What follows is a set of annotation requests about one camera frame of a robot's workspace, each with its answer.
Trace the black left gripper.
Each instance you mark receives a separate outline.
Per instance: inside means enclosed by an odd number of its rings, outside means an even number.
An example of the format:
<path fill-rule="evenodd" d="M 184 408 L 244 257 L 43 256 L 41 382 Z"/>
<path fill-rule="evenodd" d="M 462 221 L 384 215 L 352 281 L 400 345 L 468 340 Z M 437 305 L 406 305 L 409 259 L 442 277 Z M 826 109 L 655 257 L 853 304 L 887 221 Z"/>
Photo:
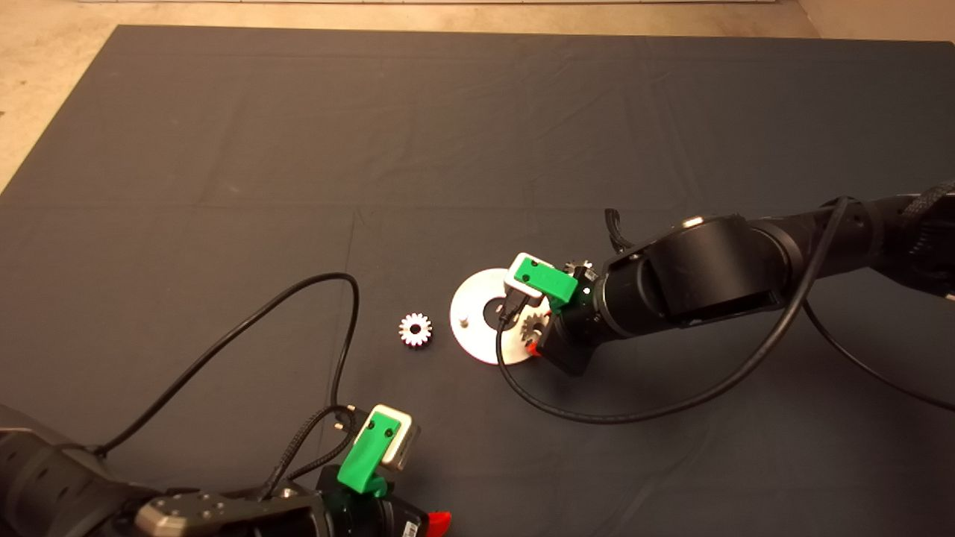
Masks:
<path fill-rule="evenodd" d="M 450 530 L 450 511 L 428 514 L 405 500 L 386 494 L 375 497 L 354 492 L 339 483 L 339 466 L 324 467 L 317 492 L 325 509 L 325 536 L 424 536 L 443 537 Z"/>

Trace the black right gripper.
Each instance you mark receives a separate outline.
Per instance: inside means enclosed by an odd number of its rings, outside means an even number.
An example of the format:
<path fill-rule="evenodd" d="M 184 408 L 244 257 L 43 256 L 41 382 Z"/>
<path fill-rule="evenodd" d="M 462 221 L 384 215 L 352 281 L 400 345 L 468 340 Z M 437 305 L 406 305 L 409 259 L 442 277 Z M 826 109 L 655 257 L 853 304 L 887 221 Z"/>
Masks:
<path fill-rule="evenodd" d="M 551 314 L 538 341 L 525 341 L 527 356 L 541 356 L 564 374 L 586 373 L 597 347 L 610 339 L 598 298 L 593 288 L 578 289 L 568 304 Z"/>

